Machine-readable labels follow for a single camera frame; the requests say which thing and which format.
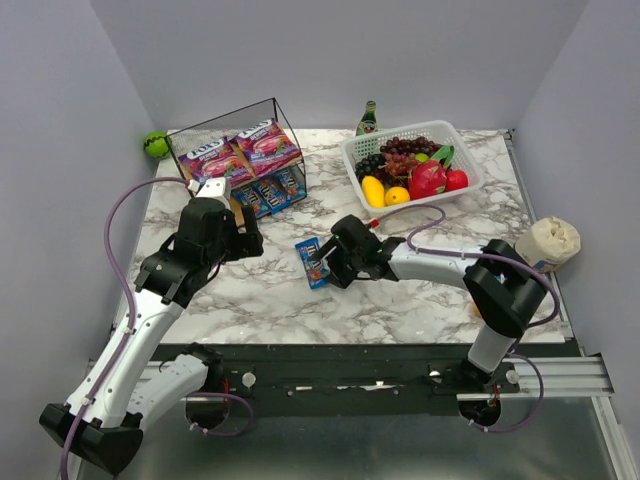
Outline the blue M&M's candy bag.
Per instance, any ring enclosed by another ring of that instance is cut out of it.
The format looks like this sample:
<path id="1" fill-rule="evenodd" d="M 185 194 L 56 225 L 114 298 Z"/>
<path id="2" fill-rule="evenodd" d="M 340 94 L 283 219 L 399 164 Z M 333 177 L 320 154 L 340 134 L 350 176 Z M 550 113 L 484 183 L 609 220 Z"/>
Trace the blue M&M's candy bag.
<path id="1" fill-rule="evenodd" d="M 278 171 L 275 177 L 284 189 L 284 193 L 290 202 L 298 201 L 307 196 L 304 185 L 298 181 L 294 167 Z"/>
<path id="2" fill-rule="evenodd" d="M 312 257 L 318 252 L 320 244 L 317 237 L 312 237 L 295 245 L 295 249 L 302 261 L 309 287 L 312 290 L 322 288 L 328 284 L 328 270 L 321 261 Z"/>
<path id="3" fill-rule="evenodd" d="M 251 185 L 236 188 L 232 191 L 232 195 L 242 206 L 250 206 L 256 217 L 259 217 L 263 213 L 262 200 Z"/>
<path id="4" fill-rule="evenodd" d="M 288 197 L 272 179 L 257 180 L 252 184 L 252 187 L 265 201 L 271 214 L 278 213 L 289 205 Z"/>

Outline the purple Fox's candy bag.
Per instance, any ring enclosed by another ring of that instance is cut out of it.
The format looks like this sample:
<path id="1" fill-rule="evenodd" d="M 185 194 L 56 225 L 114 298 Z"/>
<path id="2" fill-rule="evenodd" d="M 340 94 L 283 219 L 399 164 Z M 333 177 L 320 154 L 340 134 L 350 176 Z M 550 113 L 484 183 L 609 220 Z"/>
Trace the purple Fox's candy bag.
<path id="1" fill-rule="evenodd" d="M 224 177 L 232 187 L 254 178 L 252 167 L 233 148 L 227 137 L 211 140 L 178 157 L 193 180 L 203 184 Z"/>
<path id="2" fill-rule="evenodd" d="M 238 146 L 257 177 L 270 174 L 297 160 L 301 151 L 274 118 L 268 118 L 235 135 Z"/>

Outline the white plastic fruit basket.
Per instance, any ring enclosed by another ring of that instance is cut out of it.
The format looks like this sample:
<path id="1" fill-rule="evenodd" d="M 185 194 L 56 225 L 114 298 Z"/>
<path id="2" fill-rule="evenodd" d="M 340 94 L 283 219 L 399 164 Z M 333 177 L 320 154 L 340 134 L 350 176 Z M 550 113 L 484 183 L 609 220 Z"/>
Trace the white plastic fruit basket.
<path id="1" fill-rule="evenodd" d="M 356 196 L 374 216 L 449 202 L 485 183 L 461 135 L 442 120 L 357 136 L 341 153 Z"/>

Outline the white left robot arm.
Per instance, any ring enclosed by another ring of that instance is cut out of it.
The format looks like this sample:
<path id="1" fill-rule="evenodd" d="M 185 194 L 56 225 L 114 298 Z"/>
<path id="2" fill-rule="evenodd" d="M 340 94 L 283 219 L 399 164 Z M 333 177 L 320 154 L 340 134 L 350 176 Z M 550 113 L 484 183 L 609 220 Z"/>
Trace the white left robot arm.
<path id="1" fill-rule="evenodd" d="M 243 224 L 214 198 L 193 198 L 178 230 L 141 264 L 133 302 L 83 383 L 62 404 L 48 404 L 40 425 L 62 447 L 117 476 L 138 452 L 144 431 L 173 404 L 198 391 L 227 397 L 221 354 L 188 346 L 172 367 L 136 387 L 169 327 L 194 295 L 231 261 L 259 257 L 263 238 L 254 211 Z"/>

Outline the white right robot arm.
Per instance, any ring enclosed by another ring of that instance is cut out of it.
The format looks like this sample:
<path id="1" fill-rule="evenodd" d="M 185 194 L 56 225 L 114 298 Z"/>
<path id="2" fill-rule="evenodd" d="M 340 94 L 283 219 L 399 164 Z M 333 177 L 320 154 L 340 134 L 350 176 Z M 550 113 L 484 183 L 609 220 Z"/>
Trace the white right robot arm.
<path id="1" fill-rule="evenodd" d="M 502 240 L 474 248 L 420 247 L 412 237 L 380 240 L 374 223 L 353 215 L 331 228 L 311 260 L 324 263 L 328 281 L 345 289 L 358 279 L 420 280 L 465 289 L 484 326 L 461 362 L 463 374 L 488 383 L 529 328 L 551 285 Z"/>

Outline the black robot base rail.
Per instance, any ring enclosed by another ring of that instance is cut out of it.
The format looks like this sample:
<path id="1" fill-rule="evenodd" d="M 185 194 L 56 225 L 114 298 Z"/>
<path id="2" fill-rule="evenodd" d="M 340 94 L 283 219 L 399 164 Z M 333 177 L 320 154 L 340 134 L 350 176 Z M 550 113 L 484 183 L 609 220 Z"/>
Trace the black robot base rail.
<path id="1" fill-rule="evenodd" d="M 493 374 L 472 372 L 468 345 L 435 344 L 211 344 L 218 371 L 209 392 L 228 390 L 236 400 L 198 395 L 186 402 L 189 416 L 229 413 L 275 417 L 347 417 L 431 414 L 455 416 L 463 402 L 515 394 L 513 363 Z"/>

